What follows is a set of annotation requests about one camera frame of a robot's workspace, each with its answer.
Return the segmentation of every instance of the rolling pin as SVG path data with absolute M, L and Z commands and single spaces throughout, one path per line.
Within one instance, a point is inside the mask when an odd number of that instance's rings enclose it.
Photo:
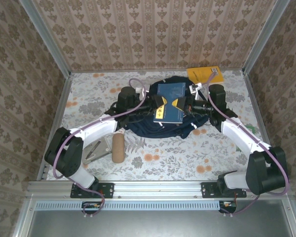
M 125 140 L 124 134 L 117 133 L 113 136 L 112 142 L 112 161 L 122 163 L 125 159 Z

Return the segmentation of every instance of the gray metal panel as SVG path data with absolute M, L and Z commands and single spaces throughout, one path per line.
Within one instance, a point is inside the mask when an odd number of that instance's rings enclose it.
M 124 201 L 202 201 L 200 183 L 205 181 L 115 181 L 115 197 L 111 199 L 113 203 L 123 203 Z M 21 214 L 18 220 L 18 224 L 15 230 L 15 237 L 27 237 L 30 225 L 33 223 L 33 216 L 35 213 L 36 203 L 41 200 L 48 201 L 81 201 L 82 199 L 68 199 L 71 190 L 71 182 L 69 181 L 35 181 L 30 182 L 28 192 L 26 194 L 25 204 L 21 210 Z M 245 200 L 252 200 L 255 196 L 249 195 Z M 272 203 L 280 202 L 284 208 L 284 214 L 288 220 L 288 228 L 291 229 L 293 236 L 296 237 L 296 207 L 291 205 L 292 195 L 285 196 L 272 196 L 268 194 L 262 194 L 259 201 L 270 201 L 270 212 L 273 211 Z M 85 199 L 87 201 L 99 201 L 99 199 Z M 254 210 L 256 204 L 248 211 Z
M 243 66 L 243 69 L 249 73 L 252 69 L 254 63 L 262 52 L 266 42 L 270 38 L 275 26 L 280 20 L 285 8 L 287 7 L 290 0 L 277 0 L 274 8 L 271 11 L 265 25 L 263 26 L 259 37 L 257 38 L 255 45 L 253 45 L 252 50 Z
M 248 204 L 239 201 L 238 205 Z M 217 211 L 38 211 L 30 237 L 291 237 L 281 201 L 258 201 L 234 217 Z

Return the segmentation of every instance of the metal base plate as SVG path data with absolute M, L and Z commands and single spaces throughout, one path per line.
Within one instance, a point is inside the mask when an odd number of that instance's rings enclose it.
M 217 182 L 203 182 L 201 183 L 202 187 L 202 196 L 203 198 L 234 198 L 235 193 L 237 195 L 237 198 L 246 198 L 247 193 L 245 191 L 242 191 L 242 189 L 234 189 L 233 192 L 229 194 L 222 195 L 219 192 Z
M 101 137 L 99 140 L 92 142 L 82 151 L 82 163 L 89 164 L 97 159 L 100 159 L 108 154 L 112 153 L 110 146 L 105 137 Z
M 113 198 L 114 194 L 114 183 L 99 183 L 99 187 L 97 190 L 99 193 L 102 193 L 105 198 Z M 75 184 L 72 185 L 71 198 L 100 198 L 98 195 L 87 192 L 76 186 Z

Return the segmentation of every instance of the floral patterned mat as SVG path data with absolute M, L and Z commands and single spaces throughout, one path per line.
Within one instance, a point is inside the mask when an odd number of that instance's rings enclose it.
M 224 71 L 228 106 L 258 137 L 259 127 L 241 71 Z M 74 128 L 95 120 L 117 100 L 130 78 L 147 85 L 186 72 L 130 72 L 72 74 L 62 126 Z M 107 136 L 111 146 L 112 134 Z M 115 164 L 111 154 L 90 163 L 87 169 L 99 180 L 216 180 L 226 171 L 245 170 L 248 159 L 235 144 L 209 122 L 186 139 L 148 139 L 125 132 L 125 161 Z M 55 180 L 50 168 L 47 180 Z

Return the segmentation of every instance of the aluminum frame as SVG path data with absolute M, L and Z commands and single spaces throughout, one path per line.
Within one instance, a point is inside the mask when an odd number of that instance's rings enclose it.
M 60 99 L 59 99 L 56 115 L 55 115 L 55 118 L 54 118 L 54 121 L 53 121 L 53 125 L 52 125 L 52 127 L 50 129 L 50 132 L 49 132 L 49 136 L 48 136 L 48 140 L 47 140 L 47 144 L 46 144 L 46 147 L 45 147 L 44 154 L 46 153 L 47 148 L 48 148 L 48 146 L 49 146 L 49 144 L 51 142 L 51 139 L 53 138 L 56 130 L 61 125 L 61 121 L 62 121 L 64 112 L 65 112 L 65 108 L 66 108 L 66 103 L 67 103 L 67 100 L 68 100 L 68 96 L 70 94 L 70 89 L 71 89 L 72 82 L 73 82 L 72 78 L 69 78 L 68 80 L 65 80 L 64 88 L 63 88 L 63 91 L 62 91 Z M 49 164 L 47 164 L 45 162 L 45 159 L 42 158 L 36 180 L 41 180 L 43 178 L 44 173 L 46 171 L 48 171 L 48 167 L 49 167 Z
M 20 0 L 20 3 L 24 7 L 26 13 L 28 14 L 29 18 L 33 22 L 36 30 L 38 31 L 39 35 L 41 36 L 42 40 L 44 41 L 45 45 L 48 48 L 48 51 L 53 56 L 55 62 L 57 63 L 60 71 L 64 75 L 65 79 L 69 79 L 70 77 L 70 67 L 65 61 L 63 57 L 60 47 L 54 41 L 52 34 L 49 32 L 48 28 L 46 27 L 43 19 L 41 18 L 38 10 L 35 8 L 35 5 L 32 0 Z
M 233 200 L 233 198 L 203 198 L 201 183 L 209 181 L 109 181 L 115 183 L 114 197 L 110 202 L 121 201 L 211 201 Z M 27 237 L 37 201 L 100 201 L 99 198 L 70 198 L 70 181 L 33 181 L 29 183 L 25 201 L 16 225 L 14 237 Z M 248 193 L 240 200 L 253 200 Z M 281 200 L 293 236 L 296 237 L 296 202 L 294 195 L 281 197 L 263 194 L 260 200 Z
M 37 201 L 35 211 L 82 211 L 84 201 Z M 86 211 L 94 211 L 86 206 Z M 218 211 L 219 201 L 114 201 L 107 199 L 103 211 Z
M 279 22 L 281 16 L 283 15 L 290 0 L 278 0 L 276 1 L 268 19 L 266 20 L 259 37 L 257 38 L 255 44 L 253 45 L 247 60 L 243 65 L 245 72 L 249 73 L 261 54 L 265 44 L 273 33 L 274 28 Z
M 255 116 L 256 116 L 256 119 L 257 119 L 257 122 L 258 122 L 258 125 L 259 125 L 259 128 L 260 128 L 260 133 L 261 133 L 262 140 L 264 142 L 266 142 L 267 144 L 270 144 L 270 139 L 267 136 L 267 132 L 266 132 L 266 129 L 265 129 L 265 126 L 264 126 L 264 123 L 263 123 L 262 115 L 260 113 L 259 106 L 258 106 L 258 103 L 257 103 L 257 99 L 256 99 L 255 94 L 253 92 L 253 88 L 252 88 L 248 73 L 244 72 L 243 77 L 244 77 L 244 80 L 245 80 L 245 83 L 246 83 L 246 87 L 247 87 L 248 94 L 249 94 L 249 97 L 250 97 L 250 100 L 251 100 L 253 111 L 255 113 Z

